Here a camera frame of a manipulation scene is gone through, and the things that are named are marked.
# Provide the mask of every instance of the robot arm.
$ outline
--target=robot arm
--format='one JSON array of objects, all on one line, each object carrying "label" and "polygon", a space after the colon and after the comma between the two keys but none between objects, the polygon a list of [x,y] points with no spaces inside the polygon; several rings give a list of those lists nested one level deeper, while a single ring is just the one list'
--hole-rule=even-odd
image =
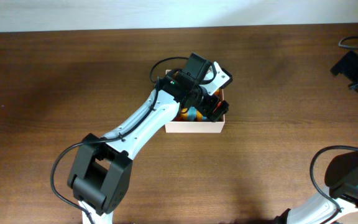
[{"label": "robot arm", "polygon": [[[132,162],[144,144],[164,124],[173,120],[182,108],[194,106],[212,122],[217,121],[228,111],[229,104],[220,101],[213,93],[230,82],[231,75],[216,62],[212,64],[191,54],[183,70],[174,69],[157,80],[146,102],[120,126],[102,138],[89,134],[81,143],[73,145],[80,147],[67,185],[73,189],[80,207],[62,198],[53,184],[57,163],[73,146],[65,150],[53,166],[52,190],[70,205],[82,209],[84,223],[92,223],[91,220],[111,223],[112,211],[128,190]],[[103,159],[110,163],[108,170],[97,163],[97,160]]]},{"label": "robot arm", "polygon": [[[353,38],[358,39],[347,37],[339,42],[339,46],[344,47],[343,41]],[[358,50],[358,47],[344,48]],[[344,74],[352,81],[349,88],[358,92],[358,54],[348,52],[333,66],[331,72],[334,75]],[[340,206],[340,212],[332,201],[316,193],[303,205],[287,209],[280,217],[276,217],[274,224],[332,223],[344,215],[358,212],[358,151],[335,157],[327,168],[325,184],[323,193],[329,195]]]}]

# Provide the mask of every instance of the white box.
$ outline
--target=white box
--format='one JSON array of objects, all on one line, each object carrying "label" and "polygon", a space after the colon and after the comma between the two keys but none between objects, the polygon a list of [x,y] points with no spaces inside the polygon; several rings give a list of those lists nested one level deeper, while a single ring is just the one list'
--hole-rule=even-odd
[{"label": "white box", "polygon": [[[223,100],[223,90],[219,93]],[[217,122],[210,121],[170,121],[165,124],[166,133],[220,133],[224,126],[224,115]]]}]

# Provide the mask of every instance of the brown wooden surface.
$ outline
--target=brown wooden surface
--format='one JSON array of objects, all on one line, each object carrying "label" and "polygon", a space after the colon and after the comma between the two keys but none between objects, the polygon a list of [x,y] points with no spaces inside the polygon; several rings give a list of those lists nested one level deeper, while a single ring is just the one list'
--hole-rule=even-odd
[{"label": "brown wooden surface", "polygon": [[[155,62],[191,52],[234,76],[226,125],[221,134],[159,130],[134,161],[115,223],[229,223],[301,205],[316,192],[314,153],[358,146],[358,94],[329,72],[347,52],[338,40],[355,34],[358,24],[0,34],[0,223],[80,223],[50,190],[55,158],[130,116],[152,89]],[[320,184],[338,153],[317,162]],[[67,196],[74,155],[55,177]],[[358,223],[358,213],[342,221]]]}]

